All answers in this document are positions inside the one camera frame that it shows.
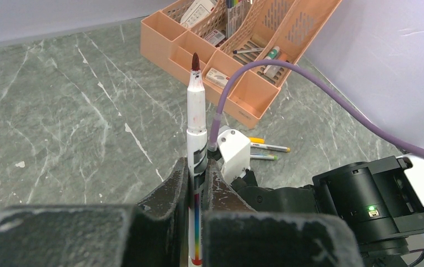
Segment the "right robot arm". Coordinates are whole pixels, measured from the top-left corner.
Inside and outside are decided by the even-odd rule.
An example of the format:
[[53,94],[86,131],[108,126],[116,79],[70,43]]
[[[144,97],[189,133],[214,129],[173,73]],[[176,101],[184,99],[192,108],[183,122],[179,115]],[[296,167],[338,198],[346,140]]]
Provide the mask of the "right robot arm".
[[[354,162],[303,187],[260,187],[251,170],[231,186],[257,211],[339,217],[367,266],[389,266],[409,253],[408,237],[424,235],[424,159],[413,154]],[[424,248],[413,266],[423,260]]]

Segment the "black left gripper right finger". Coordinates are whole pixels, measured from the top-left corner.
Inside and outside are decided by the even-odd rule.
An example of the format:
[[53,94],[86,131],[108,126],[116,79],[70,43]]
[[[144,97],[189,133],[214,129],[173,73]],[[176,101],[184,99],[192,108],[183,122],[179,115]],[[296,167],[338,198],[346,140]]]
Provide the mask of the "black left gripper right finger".
[[338,217],[258,212],[225,182],[218,163],[205,172],[203,266],[362,266],[356,238]]

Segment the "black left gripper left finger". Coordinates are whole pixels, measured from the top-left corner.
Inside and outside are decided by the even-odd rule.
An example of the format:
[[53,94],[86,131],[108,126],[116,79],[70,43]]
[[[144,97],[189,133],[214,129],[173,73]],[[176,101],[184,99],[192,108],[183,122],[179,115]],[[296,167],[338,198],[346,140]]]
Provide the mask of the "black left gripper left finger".
[[187,266],[188,167],[134,204],[20,205],[0,212],[0,266]]

